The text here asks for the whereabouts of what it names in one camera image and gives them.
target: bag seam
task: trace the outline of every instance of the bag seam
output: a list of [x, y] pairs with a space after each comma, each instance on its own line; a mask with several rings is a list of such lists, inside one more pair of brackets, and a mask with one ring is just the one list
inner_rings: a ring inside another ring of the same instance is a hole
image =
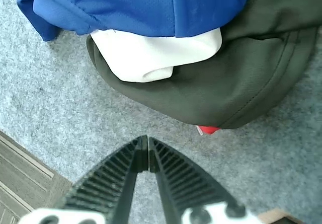
[[298, 38], [299, 38], [299, 33], [300, 33], [300, 31], [298, 31], [297, 32], [297, 36], [296, 36], [296, 40], [295, 40], [295, 45], [294, 45], [294, 48], [293, 48], [293, 51], [292, 51], [292, 53], [291, 53], [291, 55], [290, 55], [290, 57], [289, 57], [289, 59], [288, 59], [288, 62], [287, 62], [287, 65], [286, 65], [286, 69], [288, 68], [288, 66], [289, 66], [289, 64], [290, 64], [290, 61], [291, 61], [291, 59], [293, 58], [293, 56], [294, 56], [294, 53], [295, 53], [295, 50], [296, 50], [296, 47], [298, 46], [298, 43], [297, 43], [297, 41], [298, 41]]
[[283, 48], [283, 50], [281, 52], [280, 58], [278, 60], [277, 65], [275, 66], [275, 69], [274, 69], [274, 72], [273, 72], [272, 76], [267, 80], [267, 82], [262, 86], [262, 88], [252, 98], [250, 98], [241, 108], [239, 108], [235, 113], [233, 113], [233, 115], [231, 115], [227, 120], [225, 120], [223, 123], [221, 123], [218, 127], [221, 128], [222, 125], [224, 125], [225, 123], [230, 121], [235, 115], [237, 115], [240, 111], [242, 111], [245, 107], [247, 107], [253, 101], [253, 99], [256, 98], [266, 88], [266, 86], [272, 81], [272, 79], [274, 78], [274, 76], [275, 76], [275, 74], [277, 72], [278, 66], [280, 65], [281, 60], [283, 58], [284, 52], [286, 50], [286, 45], [288, 44], [290, 34], [291, 33], [288, 33], [288, 35], [287, 35], [287, 40], [286, 40], [286, 42], [284, 44], [284, 48]]
[[88, 14], [86, 11], [85, 11], [85, 9], [83, 9], [83, 8], [81, 8], [80, 6], [78, 6], [78, 5], [76, 5], [75, 3], [73, 3], [72, 1], [70, 1], [70, 0], [65, 0], [66, 2], [68, 2], [68, 3], [70, 3], [70, 4], [72, 4], [74, 7], [76, 7], [76, 8], [78, 8], [79, 10], [81, 10], [84, 14], [86, 14], [88, 17], [90, 17], [90, 18], [92, 18], [92, 19], [94, 19], [95, 21], [97, 21], [97, 23], [99, 23], [99, 24], [101, 24], [101, 22], [100, 22], [100, 20], [98, 20], [95, 16], [93, 16], [93, 15], [90, 15], [90, 14]]

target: white fabric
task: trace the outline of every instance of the white fabric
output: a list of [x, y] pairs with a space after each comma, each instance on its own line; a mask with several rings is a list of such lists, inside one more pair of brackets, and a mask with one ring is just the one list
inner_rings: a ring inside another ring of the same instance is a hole
[[146, 37], [112, 29], [91, 36], [114, 75], [141, 83], [171, 77], [173, 66], [206, 60], [222, 43], [219, 28], [187, 38]]

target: wooden floor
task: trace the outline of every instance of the wooden floor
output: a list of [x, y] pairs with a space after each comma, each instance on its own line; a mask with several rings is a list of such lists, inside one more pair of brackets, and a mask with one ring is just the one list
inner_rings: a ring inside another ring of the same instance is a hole
[[0, 224], [52, 207], [72, 183], [0, 132]]

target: olive green fabric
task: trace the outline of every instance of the olive green fabric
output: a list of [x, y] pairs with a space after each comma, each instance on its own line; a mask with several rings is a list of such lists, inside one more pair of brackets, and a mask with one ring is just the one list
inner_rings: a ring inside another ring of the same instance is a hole
[[299, 79], [322, 25], [321, 5], [248, 0], [222, 28], [215, 56], [177, 66], [171, 78], [151, 83], [119, 80], [90, 36], [87, 47], [103, 79], [125, 96], [189, 124], [237, 128], [276, 106]]

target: blue fabric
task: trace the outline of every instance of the blue fabric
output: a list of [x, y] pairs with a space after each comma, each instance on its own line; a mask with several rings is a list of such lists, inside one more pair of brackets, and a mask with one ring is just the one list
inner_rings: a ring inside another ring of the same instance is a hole
[[83, 35], [116, 29], [150, 37], [191, 37], [232, 20], [246, 0], [18, 0], [44, 40], [57, 28]]

